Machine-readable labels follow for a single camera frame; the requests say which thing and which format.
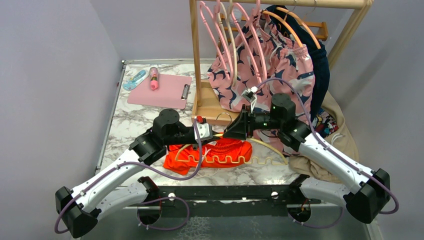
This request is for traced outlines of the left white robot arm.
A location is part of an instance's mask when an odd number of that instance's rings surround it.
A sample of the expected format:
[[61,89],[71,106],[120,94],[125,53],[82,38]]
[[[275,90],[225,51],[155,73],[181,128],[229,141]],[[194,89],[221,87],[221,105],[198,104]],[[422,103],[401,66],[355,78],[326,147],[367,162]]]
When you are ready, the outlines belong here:
[[169,152],[171,145],[197,144],[214,137],[212,127],[206,119],[195,119],[192,126],[180,122],[179,113],[163,109],[153,120],[152,127],[142,133],[107,168],[73,187],[61,187],[55,193],[55,207],[58,217],[54,232],[69,232],[73,238],[80,238],[90,232],[100,219],[119,209],[136,203],[152,205],[157,200],[157,191],[152,188],[151,179],[137,182],[118,190],[123,182],[145,169],[168,179],[186,181],[200,170],[198,164],[194,172],[185,177],[166,174],[152,167],[152,164]]

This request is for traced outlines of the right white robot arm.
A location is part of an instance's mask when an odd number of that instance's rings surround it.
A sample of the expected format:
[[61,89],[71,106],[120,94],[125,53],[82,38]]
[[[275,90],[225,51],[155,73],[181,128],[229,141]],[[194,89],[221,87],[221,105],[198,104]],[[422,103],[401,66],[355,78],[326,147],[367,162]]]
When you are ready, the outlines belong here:
[[372,170],[332,147],[295,116],[296,105],[289,95],[275,94],[270,111],[251,112],[243,105],[223,137],[246,140],[255,130],[276,130],[277,139],[300,155],[313,160],[335,175],[340,184],[306,178],[288,190],[289,199],[300,204],[316,199],[345,208],[356,220],[370,224],[390,201],[390,175],[382,168]]

